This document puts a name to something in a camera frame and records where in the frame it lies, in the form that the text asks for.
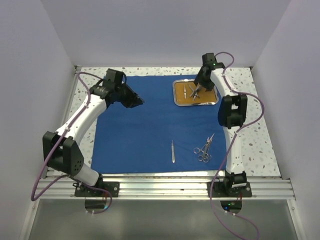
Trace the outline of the steel tray with orange mat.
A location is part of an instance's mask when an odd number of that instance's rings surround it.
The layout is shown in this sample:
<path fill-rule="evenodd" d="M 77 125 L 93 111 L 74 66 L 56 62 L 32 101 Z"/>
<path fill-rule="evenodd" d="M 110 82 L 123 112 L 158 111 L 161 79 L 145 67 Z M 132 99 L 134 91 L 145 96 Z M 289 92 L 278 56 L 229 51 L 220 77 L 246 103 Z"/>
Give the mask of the steel tray with orange mat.
<path fill-rule="evenodd" d="M 184 99 L 184 85 L 186 85 L 186 99 Z M 206 91 L 206 89 L 202 87 L 198 93 L 199 98 L 196 98 L 195 101 L 193 101 L 193 98 L 189 97 L 192 91 L 188 85 L 193 89 L 197 87 L 195 86 L 193 79 L 179 79 L 172 83 L 173 100 L 177 106 L 207 106 L 215 105 L 219 102 L 219 95 L 216 87 L 214 87 L 212 91 Z"/>

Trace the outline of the blue surgical drape cloth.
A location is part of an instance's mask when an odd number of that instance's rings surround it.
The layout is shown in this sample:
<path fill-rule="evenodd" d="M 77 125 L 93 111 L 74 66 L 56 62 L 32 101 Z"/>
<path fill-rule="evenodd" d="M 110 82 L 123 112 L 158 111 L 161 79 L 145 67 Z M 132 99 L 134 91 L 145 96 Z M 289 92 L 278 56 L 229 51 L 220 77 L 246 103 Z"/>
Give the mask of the blue surgical drape cloth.
<path fill-rule="evenodd" d="M 97 119 L 91 167 L 101 174 L 165 173 L 224 169 L 226 140 L 218 122 L 219 104 L 177 106 L 173 82 L 179 76 L 130 76 L 128 86 L 144 103 L 116 102 Z M 210 160 L 194 148 L 210 138 Z M 173 140 L 175 163 L 172 163 Z"/>

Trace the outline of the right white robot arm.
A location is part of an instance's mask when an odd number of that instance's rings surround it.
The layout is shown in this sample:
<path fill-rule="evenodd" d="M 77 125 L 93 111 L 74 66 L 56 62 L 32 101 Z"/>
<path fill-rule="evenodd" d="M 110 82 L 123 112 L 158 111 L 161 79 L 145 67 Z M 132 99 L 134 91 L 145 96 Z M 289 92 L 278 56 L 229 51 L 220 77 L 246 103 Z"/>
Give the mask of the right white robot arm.
<path fill-rule="evenodd" d="M 248 97 L 244 93 L 236 92 L 227 79 L 226 71 L 227 67 L 217 61 L 214 53 L 206 53 L 202 55 L 202 66 L 194 84 L 200 85 L 207 92 L 216 89 L 221 96 L 217 119 L 223 128 L 227 148 L 225 177 L 223 182 L 215 182 L 213 189 L 232 197 L 247 185 L 247 175 L 241 160 L 241 139 L 237 136 L 237 131 L 246 121 Z"/>

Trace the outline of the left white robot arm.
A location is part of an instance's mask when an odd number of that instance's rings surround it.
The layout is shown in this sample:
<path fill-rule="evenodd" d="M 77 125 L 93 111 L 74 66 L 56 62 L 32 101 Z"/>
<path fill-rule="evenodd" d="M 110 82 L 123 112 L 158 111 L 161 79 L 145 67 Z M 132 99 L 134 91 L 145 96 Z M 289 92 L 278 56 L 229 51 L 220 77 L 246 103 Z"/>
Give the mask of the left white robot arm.
<path fill-rule="evenodd" d="M 47 131 L 42 138 L 45 165 L 83 183 L 92 196 L 103 193 L 101 174 L 85 164 L 80 143 L 93 122 L 116 102 L 125 108 L 144 103 L 127 84 L 124 72 L 109 68 L 105 77 L 91 87 L 84 86 L 87 96 L 83 103 L 55 132 Z"/>

